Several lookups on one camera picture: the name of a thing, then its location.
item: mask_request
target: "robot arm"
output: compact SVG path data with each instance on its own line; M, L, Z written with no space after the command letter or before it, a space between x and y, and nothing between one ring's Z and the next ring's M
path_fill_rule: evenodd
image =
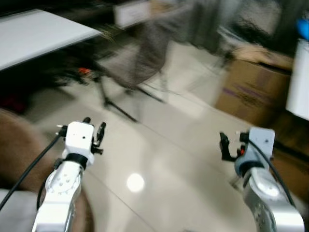
M220 133L222 159L235 162L235 171L243 177L243 198L250 208L259 232L304 232L300 213L286 199L286 194L269 172L269 165L250 141L261 149L268 159L272 156L275 133L273 130L251 128L240 134L244 145L231 157L229 141Z
M74 202L81 192L81 181L86 167L94 162L94 153L104 136L102 123L94 143L94 126L84 122L72 122L65 127L65 149L62 162L46 180L46 196L38 210L32 232L69 232L74 217Z

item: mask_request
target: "tile floor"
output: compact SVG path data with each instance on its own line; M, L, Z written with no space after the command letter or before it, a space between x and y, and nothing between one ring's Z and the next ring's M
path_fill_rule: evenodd
M86 116L96 126L107 123L104 154L96 156L83 178L96 231L255 231L241 194L228 182L233 164L221 161L219 149L220 131L233 139L235 131L250 125L212 108L225 76L212 68L217 61L204 50L172 44L165 68L169 102L141 96L141 123L102 108L94 85L47 89L34 96L27 118L49 138L56 124ZM111 97L132 111L123 90L109 79L105 84ZM157 80L149 85L159 87ZM55 149L62 147L58 143Z

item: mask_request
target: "white table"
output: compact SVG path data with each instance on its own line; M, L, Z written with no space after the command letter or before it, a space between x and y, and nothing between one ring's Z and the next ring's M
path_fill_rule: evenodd
M0 71L98 35L98 30L42 10L0 18Z
M286 109L309 120L309 42L305 40L297 46Z

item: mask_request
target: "black cable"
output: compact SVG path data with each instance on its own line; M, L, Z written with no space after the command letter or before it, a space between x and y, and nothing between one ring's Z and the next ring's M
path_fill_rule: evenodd
M263 151L262 151L254 142L252 142L250 139L249 139L249 143L250 143L252 146L254 146L254 148L261 154L261 156L262 156L262 157L265 159L265 161L269 164L271 170L274 172L274 174L275 174L277 180L278 180L279 183L281 184L281 186L282 186L282 188L283 188L283 190L284 190L284 192L285 192L285 194L286 194L286 196L287 196L287 198L288 198L290 204L291 204L292 206L295 207L295 203L294 203L294 201L293 201L293 199L292 199L292 197L291 197L291 194L290 194L290 192L289 192L287 186L285 185L283 179L281 178L279 172L278 172L277 169L275 168L275 166L272 164L272 162L270 162L270 160L269 160L269 159L267 158L267 156L263 153Z
M37 198L37 211L39 210L39 207L40 207L40 200L41 200L41 196L42 196L42 192L43 192L43 189L45 187L45 183L46 183L46 180L47 178L43 181L41 187L40 187L40 190L39 190L39 193L38 193L38 198Z
M27 167L27 169L24 171L24 173L20 176L19 180L16 182L16 184L11 188L11 190L6 194L2 202L0 203L0 211L8 201L8 199L11 197L11 195L17 190L20 183L26 178L26 176L29 174L29 172L33 169L33 167L42 159L42 157L48 152L50 148L52 148L53 145L58 141L58 139L61 137L60 133L53 139L53 141L42 151L41 154L38 155L38 157L32 162L31 165Z

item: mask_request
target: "brown pants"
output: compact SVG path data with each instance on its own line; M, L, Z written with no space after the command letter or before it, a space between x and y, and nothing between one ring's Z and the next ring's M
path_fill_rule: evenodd
M23 171L43 151L47 142L22 118L0 109L0 188L9 189ZM19 190L38 193L44 179L52 172L56 155L49 151L21 183ZM75 204L73 232L93 232L93 215L82 193Z

